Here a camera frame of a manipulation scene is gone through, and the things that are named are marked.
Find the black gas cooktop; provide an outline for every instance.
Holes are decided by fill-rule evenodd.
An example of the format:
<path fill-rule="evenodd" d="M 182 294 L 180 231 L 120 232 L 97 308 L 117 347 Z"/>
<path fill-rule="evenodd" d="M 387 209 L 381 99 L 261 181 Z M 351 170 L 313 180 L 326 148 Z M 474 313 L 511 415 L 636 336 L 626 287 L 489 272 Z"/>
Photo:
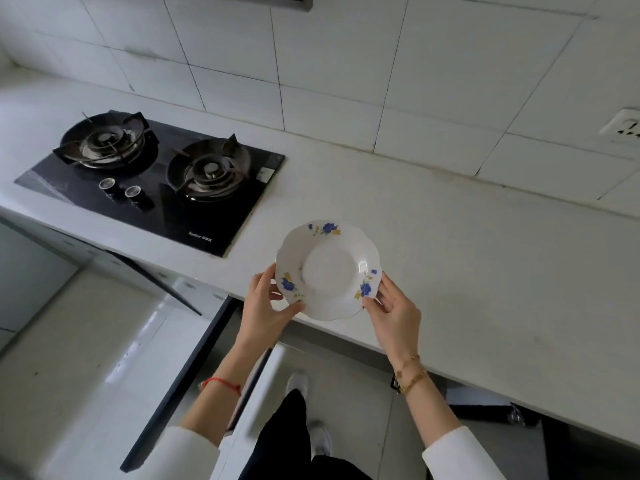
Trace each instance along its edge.
<path fill-rule="evenodd" d="M 284 156 L 110 111 L 15 183 L 223 257 Z"/>

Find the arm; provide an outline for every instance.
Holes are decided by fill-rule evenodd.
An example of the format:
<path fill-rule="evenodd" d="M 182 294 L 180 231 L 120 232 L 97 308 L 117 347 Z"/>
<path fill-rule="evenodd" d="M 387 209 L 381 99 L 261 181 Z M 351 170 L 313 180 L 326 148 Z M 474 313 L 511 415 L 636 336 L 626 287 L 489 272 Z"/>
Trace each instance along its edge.
<path fill-rule="evenodd" d="M 304 309 L 292 303 L 277 312 L 271 300 L 283 299 L 271 280 L 275 264 L 256 274 L 244 302 L 236 342 L 213 377 L 244 387 L 260 356 L 276 343 L 284 327 Z M 182 418 L 179 428 L 167 428 L 145 464 L 139 480 L 209 480 L 218 459 L 220 441 L 227 430 L 239 396 L 230 387 L 210 381 Z"/>
<path fill-rule="evenodd" d="M 363 298 L 378 342 L 396 371 L 398 383 L 407 387 L 423 370 L 418 357 L 421 313 L 383 273 L 377 299 Z M 484 448 L 460 425 L 433 381 L 425 376 L 405 394 L 413 421 L 427 450 L 423 454 L 436 480 L 502 479 Z"/>

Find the plate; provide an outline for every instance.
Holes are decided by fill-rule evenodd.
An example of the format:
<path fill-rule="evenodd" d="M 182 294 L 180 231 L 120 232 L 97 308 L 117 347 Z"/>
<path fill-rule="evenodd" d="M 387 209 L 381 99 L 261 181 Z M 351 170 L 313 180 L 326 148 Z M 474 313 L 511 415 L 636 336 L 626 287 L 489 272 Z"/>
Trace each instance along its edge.
<path fill-rule="evenodd" d="M 276 282 L 289 303 L 315 320 L 340 320 L 375 297 L 382 270 L 376 245 L 356 226 L 317 220 L 293 229 L 276 256 Z"/>

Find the white wall socket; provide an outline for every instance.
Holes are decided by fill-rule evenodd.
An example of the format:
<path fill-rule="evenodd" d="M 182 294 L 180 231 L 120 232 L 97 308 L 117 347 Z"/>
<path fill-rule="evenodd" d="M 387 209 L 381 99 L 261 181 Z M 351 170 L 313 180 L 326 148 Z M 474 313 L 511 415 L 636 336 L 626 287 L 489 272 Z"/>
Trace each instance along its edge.
<path fill-rule="evenodd" d="M 600 135 L 616 143 L 640 145 L 640 109 L 626 107 L 600 130 Z"/>

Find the person's left hand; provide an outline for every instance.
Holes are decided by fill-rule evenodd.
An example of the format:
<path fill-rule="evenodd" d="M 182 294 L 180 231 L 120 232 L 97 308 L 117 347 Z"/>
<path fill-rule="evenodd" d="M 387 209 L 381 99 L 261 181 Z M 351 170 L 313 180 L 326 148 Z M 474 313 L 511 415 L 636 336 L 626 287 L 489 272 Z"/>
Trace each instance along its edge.
<path fill-rule="evenodd" d="M 254 275 L 244 300 L 236 346 L 245 353 L 253 354 L 256 359 L 276 343 L 287 323 L 305 309 L 305 304 L 301 301 L 292 303 L 279 312 L 273 309 L 271 300 L 284 298 L 276 284 L 271 283 L 275 272 L 276 263 L 273 263 L 264 273 Z"/>

